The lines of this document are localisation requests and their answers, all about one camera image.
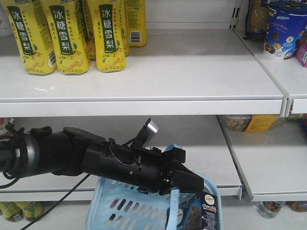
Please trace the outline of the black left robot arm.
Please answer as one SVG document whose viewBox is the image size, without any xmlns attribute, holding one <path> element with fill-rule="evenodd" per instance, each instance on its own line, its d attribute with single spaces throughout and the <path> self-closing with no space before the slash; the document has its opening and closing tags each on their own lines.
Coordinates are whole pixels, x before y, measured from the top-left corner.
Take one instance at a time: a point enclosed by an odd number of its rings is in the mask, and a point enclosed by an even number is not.
<svg viewBox="0 0 307 230">
<path fill-rule="evenodd" d="M 12 124 L 6 128 L 11 135 L 0 139 L 0 171 L 10 184 L 46 173 L 65 176 L 88 173 L 160 195 L 175 188 L 183 193 L 204 189 L 203 178 L 184 166 L 183 149 L 146 148 L 158 131 L 151 119 L 135 138 L 122 145 L 74 127 L 65 127 L 61 132 L 53 132 L 49 126 L 29 132 L 23 128 L 15 130 Z"/>
</svg>

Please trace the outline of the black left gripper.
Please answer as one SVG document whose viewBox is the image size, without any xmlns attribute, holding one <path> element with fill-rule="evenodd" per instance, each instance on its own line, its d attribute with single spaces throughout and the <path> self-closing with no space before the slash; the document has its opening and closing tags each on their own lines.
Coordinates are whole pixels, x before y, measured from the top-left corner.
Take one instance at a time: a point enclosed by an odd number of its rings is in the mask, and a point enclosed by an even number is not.
<svg viewBox="0 0 307 230">
<path fill-rule="evenodd" d="M 186 162 L 186 151 L 172 148 L 170 156 L 180 163 Z M 173 189 L 182 193 L 198 193 L 204 189 L 204 179 L 184 165 L 173 165 L 158 148 L 125 147 L 114 141 L 88 144 L 81 163 L 84 173 L 123 183 L 136 185 L 159 195 Z"/>
</svg>

